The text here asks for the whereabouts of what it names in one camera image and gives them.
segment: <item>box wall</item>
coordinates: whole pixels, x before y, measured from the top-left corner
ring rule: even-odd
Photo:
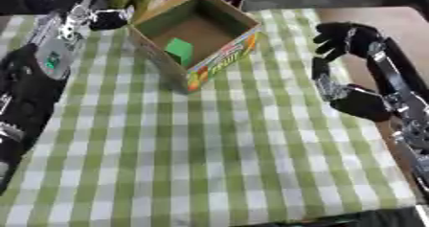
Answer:
[[[198,90],[202,84],[231,63],[247,56],[255,48],[259,33],[260,27],[257,26],[189,69],[187,73],[188,91]]]

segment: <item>green cube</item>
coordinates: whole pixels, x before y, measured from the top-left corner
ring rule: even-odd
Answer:
[[[187,68],[191,64],[193,51],[191,43],[174,38],[169,42],[165,51],[183,67]]]

